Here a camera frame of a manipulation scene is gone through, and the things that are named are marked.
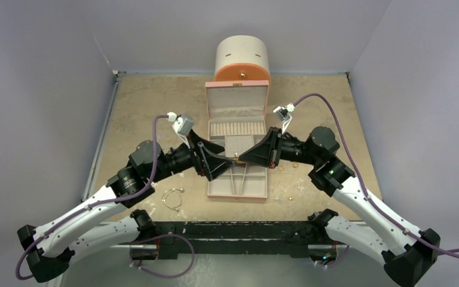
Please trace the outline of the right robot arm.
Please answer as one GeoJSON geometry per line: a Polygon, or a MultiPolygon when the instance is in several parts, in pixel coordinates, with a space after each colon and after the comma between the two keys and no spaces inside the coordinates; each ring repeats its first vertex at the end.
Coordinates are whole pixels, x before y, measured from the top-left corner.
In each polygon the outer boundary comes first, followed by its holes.
{"type": "Polygon", "coordinates": [[[312,217],[313,239],[346,243],[383,266],[399,286],[416,286],[437,260],[438,252],[432,247],[439,246],[440,236],[431,228],[421,230],[405,220],[363,187],[361,177],[336,156],[339,148],[328,127],[315,127],[306,141],[272,127],[239,160],[269,169],[277,167],[280,160],[312,165],[308,176],[313,185],[366,223],[365,228],[352,226],[343,216],[326,209],[312,217]]]}

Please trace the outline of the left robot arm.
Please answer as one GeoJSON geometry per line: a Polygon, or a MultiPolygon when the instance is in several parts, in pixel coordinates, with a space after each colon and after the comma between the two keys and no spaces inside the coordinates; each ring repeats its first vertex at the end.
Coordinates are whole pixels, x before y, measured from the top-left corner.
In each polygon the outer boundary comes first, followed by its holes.
{"type": "Polygon", "coordinates": [[[48,282],[63,274],[75,260],[95,251],[119,243],[151,242],[154,223],[144,210],[134,210],[114,225],[100,223],[152,195],[153,184],[163,179],[193,168],[198,175],[214,181],[236,164],[222,155],[224,147],[194,131],[184,138],[184,143],[167,152],[155,136],[141,142],[127,164],[90,198],[48,223],[19,228],[17,235],[24,253],[16,265],[16,277],[48,282]]]}

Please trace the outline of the pink jewelry box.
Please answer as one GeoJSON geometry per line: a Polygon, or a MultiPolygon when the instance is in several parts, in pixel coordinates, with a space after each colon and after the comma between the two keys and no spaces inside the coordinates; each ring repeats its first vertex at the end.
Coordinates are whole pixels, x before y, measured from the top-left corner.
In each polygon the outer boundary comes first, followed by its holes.
{"type": "Polygon", "coordinates": [[[209,140],[222,145],[222,155],[236,159],[266,134],[268,80],[205,83],[209,140]]]}

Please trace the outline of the pink box pull-out drawer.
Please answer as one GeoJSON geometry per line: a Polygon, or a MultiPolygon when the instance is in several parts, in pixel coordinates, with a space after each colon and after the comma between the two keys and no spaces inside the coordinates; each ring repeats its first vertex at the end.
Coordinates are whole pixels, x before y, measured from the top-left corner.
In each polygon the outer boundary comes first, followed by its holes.
{"type": "Polygon", "coordinates": [[[209,198],[266,200],[268,198],[267,168],[238,163],[217,179],[209,182],[209,198]]]}

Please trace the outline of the silver pearl bangle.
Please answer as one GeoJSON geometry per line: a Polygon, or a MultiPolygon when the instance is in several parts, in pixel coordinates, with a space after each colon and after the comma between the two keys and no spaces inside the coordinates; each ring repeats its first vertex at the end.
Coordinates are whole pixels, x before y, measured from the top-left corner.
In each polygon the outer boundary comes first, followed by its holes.
{"type": "Polygon", "coordinates": [[[180,212],[183,204],[182,194],[184,192],[184,188],[171,188],[164,192],[161,201],[166,208],[175,212],[180,212]]]}

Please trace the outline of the round beige orange box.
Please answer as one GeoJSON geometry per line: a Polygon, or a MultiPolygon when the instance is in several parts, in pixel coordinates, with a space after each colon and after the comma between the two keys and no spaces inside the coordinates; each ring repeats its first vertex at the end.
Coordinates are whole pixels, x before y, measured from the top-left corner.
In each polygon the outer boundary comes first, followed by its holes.
{"type": "Polygon", "coordinates": [[[215,56],[215,81],[270,80],[265,43],[250,35],[235,35],[222,40],[215,56]]]}

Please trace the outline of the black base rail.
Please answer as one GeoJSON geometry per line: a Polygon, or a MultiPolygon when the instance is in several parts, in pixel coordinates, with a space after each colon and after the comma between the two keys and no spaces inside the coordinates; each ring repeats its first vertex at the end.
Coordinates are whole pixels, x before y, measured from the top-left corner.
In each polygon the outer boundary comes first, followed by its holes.
{"type": "Polygon", "coordinates": [[[157,221],[132,242],[158,248],[160,259],[191,253],[308,258],[318,246],[333,245],[310,221],[157,221]]]}

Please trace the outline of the aluminium frame rail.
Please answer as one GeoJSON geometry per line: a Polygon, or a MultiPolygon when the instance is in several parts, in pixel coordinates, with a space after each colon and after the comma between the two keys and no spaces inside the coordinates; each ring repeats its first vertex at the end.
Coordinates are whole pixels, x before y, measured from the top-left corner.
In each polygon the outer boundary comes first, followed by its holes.
{"type": "Polygon", "coordinates": [[[40,171],[42,205],[34,223],[45,224],[81,200],[113,95],[115,76],[107,66],[42,73],[44,152],[40,171]]]}

